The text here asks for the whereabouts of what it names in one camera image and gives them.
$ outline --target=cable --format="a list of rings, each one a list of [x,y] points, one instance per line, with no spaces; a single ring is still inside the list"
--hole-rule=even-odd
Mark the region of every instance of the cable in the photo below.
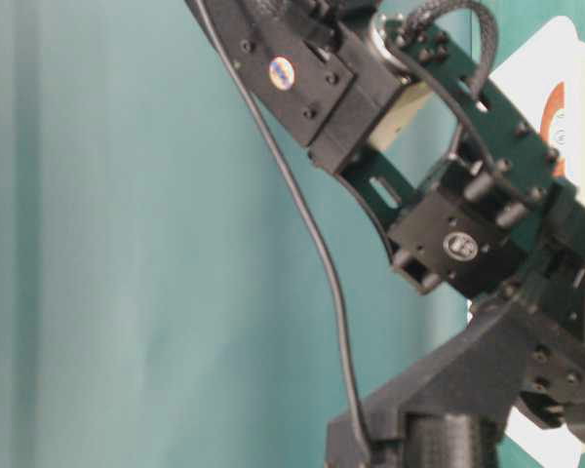
[[[468,9],[473,11],[481,26],[481,43],[482,55],[480,64],[470,80],[469,87],[474,100],[479,100],[481,90],[489,78],[491,69],[496,58],[498,49],[498,24],[492,12],[485,5],[475,0],[430,0],[426,4],[412,11],[405,24],[405,39],[411,40],[414,34],[429,27],[438,18],[450,12],[459,9]],[[416,61],[409,60],[401,51],[391,51],[395,57],[400,59],[418,78],[427,82],[434,92],[438,94],[448,105],[450,110],[455,114],[458,120],[457,128],[450,142],[448,153],[454,153],[461,141],[464,130],[473,138],[481,151],[481,159],[487,171],[493,180],[504,189],[513,198],[520,201],[526,208],[532,210],[535,206],[532,200],[528,198],[520,189],[518,189],[503,173],[496,167],[496,162],[489,153],[481,136],[463,112],[459,104],[450,96],[450,93],[438,82],[424,67]]]
[[[221,57],[225,68],[229,72],[230,76],[234,80],[241,96],[245,100],[250,112],[255,120],[255,123],[260,130],[260,133],[264,137],[264,140],[269,147],[277,166],[282,173],[282,177],[286,182],[288,189],[292,194],[292,198],[294,203],[308,229],[310,232],[310,236],[316,246],[316,249],[319,253],[321,261],[323,262],[323,266],[328,276],[328,280],[330,283],[331,294],[333,296],[333,304],[336,312],[336,322],[338,327],[338,344],[340,348],[340,362],[342,364],[342,373],[344,376],[344,383],[346,387],[347,399],[349,402],[349,410],[351,412],[351,423],[353,426],[353,433],[355,438],[360,445],[360,450],[363,453],[363,456],[366,458],[366,461],[372,460],[372,442],[369,436],[368,426],[366,421],[364,420],[364,415],[362,412],[362,404],[360,403],[360,396],[358,393],[358,385],[356,381],[355,371],[353,369],[353,359],[351,356],[351,341],[349,337],[349,325],[348,325],[348,317],[347,317],[347,310],[346,305],[344,302],[344,295],[342,293],[342,286],[340,285],[340,279],[338,277],[338,272],[335,268],[333,263],[332,255],[330,250],[327,246],[325,238],[321,233],[317,222],[312,215],[312,212],[303,196],[301,188],[299,187],[298,182],[296,181],[294,174],[289,166],[286,157],[282,153],[277,141],[273,137],[270,129],[268,128],[264,118],[260,110],[258,109],[254,98],[250,94],[249,90],[241,80],[238,72],[234,68],[229,56],[225,52],[223,45],[215,31],[215,26],[213,25],[213,21],[210,17],[208,9],[204,4],[204,0],[196,0],[197,7],[199,9],[200,15],[204,20],[204,25],[208,31],[208,34],[211,36],[211,40],[213,41],[214,47],[216,51]]]
[[[406,32],[415,34],[440,17],[460,9],[474,12],[481,26],[481,59],[470,83],[473,97],[478,98],[494,66],[498,50],[498,24],[488,7],[475,0],[431,0],[408,15]]]

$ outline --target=braided cable sleeve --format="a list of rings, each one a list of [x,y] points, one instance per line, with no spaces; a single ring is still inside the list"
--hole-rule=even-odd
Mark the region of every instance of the braided cable sleeve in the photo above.
[[[488,7],[475,0],[430,0],[409,14],[406,31],[415,34],[438,18],[461,9],[474,12],[481,26],[481,59],[470,83],[473,96],[478,97],[491,73],[498,49],[498,23]]]

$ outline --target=beige component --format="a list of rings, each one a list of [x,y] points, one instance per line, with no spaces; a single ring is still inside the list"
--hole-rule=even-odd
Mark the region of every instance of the beige component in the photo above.
[[[370,146],[377,151],[386,151],[430,96],[431,91],[425,83],[409,86],[370,134]]]

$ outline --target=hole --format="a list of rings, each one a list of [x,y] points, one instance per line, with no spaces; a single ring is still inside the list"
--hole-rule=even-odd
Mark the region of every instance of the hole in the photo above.
[[[422,263],[413,260],[406,265],[404,271],[408,273],[416,283],[422,284],[422,280],[427,274],[428,270]]]
[[[388,207],[393,210],[399,208],[399,205],[401,205],[401,197],[383,177],[373,177],[370,180],[370,185],[372,185],[372,188],[374,188],[375,192],[379,194]]]

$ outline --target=round sticker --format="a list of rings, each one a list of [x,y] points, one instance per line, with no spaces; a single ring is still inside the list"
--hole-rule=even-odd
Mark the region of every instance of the round sticker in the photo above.
[[[283,57],[274,58],[269,66],[271,82],[278,90],[287,91],[294,85],[293,65]]]
[[[445,238],[445,251],[457,261],[472,261],[479,254],[479,245],[465,232],[451,232]]]

